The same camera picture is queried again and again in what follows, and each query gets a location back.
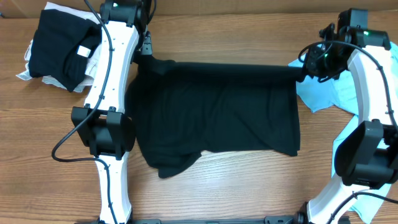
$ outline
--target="black cloth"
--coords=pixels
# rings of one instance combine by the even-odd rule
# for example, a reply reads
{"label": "black cloth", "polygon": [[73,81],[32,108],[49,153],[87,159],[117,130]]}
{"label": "black cloth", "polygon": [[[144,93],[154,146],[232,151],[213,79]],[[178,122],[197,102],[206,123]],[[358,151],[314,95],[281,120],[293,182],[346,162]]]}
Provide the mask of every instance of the black cloth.
{"label": "black cloth", "polygon": [[126,114],[160,178],[190,167],[201,151],[300,149],[296,80],[301,68],[136,60]]}
{"label": "black cloth", "polygon": [[89,19],[43,10],[35,32],[29,72],[34,78],[51,75],[72,92],[85,78],[88,58],[78,55],[79,45],[91,50],[101,42],[101,26]]}

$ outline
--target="black fabric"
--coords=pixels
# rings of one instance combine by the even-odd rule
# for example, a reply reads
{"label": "black fabric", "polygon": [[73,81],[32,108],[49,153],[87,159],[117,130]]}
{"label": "black fabric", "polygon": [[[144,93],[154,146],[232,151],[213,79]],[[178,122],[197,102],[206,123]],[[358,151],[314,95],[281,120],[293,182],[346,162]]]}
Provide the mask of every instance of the black fabric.
{"label": "black fabric", "polygon": [[40,15],[29,60],[32,77],[51,75],[72,92],[85,78],[88,58],[78,55],[79,45],[91,50],[101,42],[101,26],[89,19],[43,10]]}
{"label": "black fabric", "polygon": [[274,149],[296,156],[300,127],[295,81],[301,68],[136,60],[126,114],[160,178],[190,167],[201,151]]}

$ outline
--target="wooden surface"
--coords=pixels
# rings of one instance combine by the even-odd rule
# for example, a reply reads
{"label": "wooden surface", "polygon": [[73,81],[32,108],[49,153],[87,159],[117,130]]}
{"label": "wooden surface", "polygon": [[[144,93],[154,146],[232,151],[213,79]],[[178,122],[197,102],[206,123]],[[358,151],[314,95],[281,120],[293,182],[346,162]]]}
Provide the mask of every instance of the wooden surface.
{"label": "wooden surface", "polygon": [[[0,0],[0,11],[12,18],[38,18],[49,0]],[[51,0],[87,11],[83,0]],[[90,0],[99,10],[104,0]],[[158,0],[157,16],[341,12],[351,7],[372,11],[398,9],[396,0]]]}
{"label": "wooden surface", "polygon": [[[337,14],[158,16],[150,25],[160,59],[286,65]],[[369,27],[387,30],[398,42],[398,12],[372,12]],[[0,223],[73,223],[94,220],[101,210],[93,162],[53,161],[53,146],[73,127],[72,106],[88,93],[68,93],[40,80],[15,77],[37,19],[0,22]],[[131,77],[136,67],[131,68]],[[352,115],[338,108],[312,114],[298,101],[298,157],[274,151],[203,156],[184,173],[162,180],[138,146],[128,164],[134,218],[262,218],[294,214],[330,179],[334,138]],[[89,156],[74,135],[59,150],[65,158]],[[397,185],[389,196],[398,198]],[[354,223],[357,214],[349,213]],[[396,223],[398,206],[384,203],[374,223]]]}

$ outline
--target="white cloth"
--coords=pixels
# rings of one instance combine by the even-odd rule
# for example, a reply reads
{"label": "white cloth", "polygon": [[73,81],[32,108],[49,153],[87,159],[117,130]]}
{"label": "white cloth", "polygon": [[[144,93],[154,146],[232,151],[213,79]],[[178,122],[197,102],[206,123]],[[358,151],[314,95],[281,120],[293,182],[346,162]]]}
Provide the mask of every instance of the white cloth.
{"label": "white cloth", "polygon": [[[49,9],[56,9],[58,11],[67,12],[69,14],[78,16],[83,19],[89,19],[97,24],[100,23],[92,12],[84,12],[84,11],[80,11],[80,10],[76,10],[76,9],[71,9],[69,7],[59,6],[59,5],[51,3],[51,2],[48,2],[44,8],[44,10],[49,10]],[[30,45],[29,45],[28,49],[26,50],[25,57],[24,57],[25,61],[27,62],[25,64],[26,71],[17,75],[17,77],[22,80],[30,80],[32,78],[30,76],[29,67],[28,67],[30,56],[31,56],[32,44],[33,44],[33,40],[31,40]],[[91,58],[89,58],[87,61],[87,67],[86,67],[86,71],[85,71],[85,75],[86,75],[85,79],[73,91],[75,91],[77,93],[81,93],[83,91],[84,87],[93,85],[95,75],[97,72],[97,68],[98,68],[98,60],[100,59],[100,55],[101,55],[101,44],[96,48],[96,50],[93,53],[93,56],[91,56]],[[55,85],[57,87],[66,89],[60,82],[58,82],[54,77],[51,77],[51,76],[44,76],[42,82],[44,82],[45,84]]]}

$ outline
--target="blue fabric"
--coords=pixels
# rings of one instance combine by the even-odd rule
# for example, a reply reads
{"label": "blue fabric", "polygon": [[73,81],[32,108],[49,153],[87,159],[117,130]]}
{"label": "blue fabric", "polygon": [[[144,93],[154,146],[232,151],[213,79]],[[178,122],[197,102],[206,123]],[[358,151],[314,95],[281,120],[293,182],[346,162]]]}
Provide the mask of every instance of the blue fabric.
{"label": "blue fabric", "polygon": [[[398,46],[391,42],[391,53],[394,59],[394,83],[396,87],[396,95],[398,96]],[[302,67],[303,63],[295,60],[290,63],[291,67]],[[333,105],[349,111],[354,114],[353,119],[347,124],[345,129],[333,142],[333,155],[331,163],[331,176],[335,173],[335,152],[338,146],[351,134],[358,126],[358,103],[356,101],[356,92],[354,80],[351,72],[344,71],[338,80],[328,80],[325,83],[318,83],[318,78],[310,78],[307,76],[302,83],[297,83],[297,94],[302,101],[311,109],[312,113]],[[386,147],[383,142],[380,148]],[[372,193],[386,196],[391,185],[386,184],[379,190],[372,190]],[[352,207],[351,211],[358,213],[362,221],[371,223],[373,217],[379,210],[383,201],[378,198],[363,196]]]}

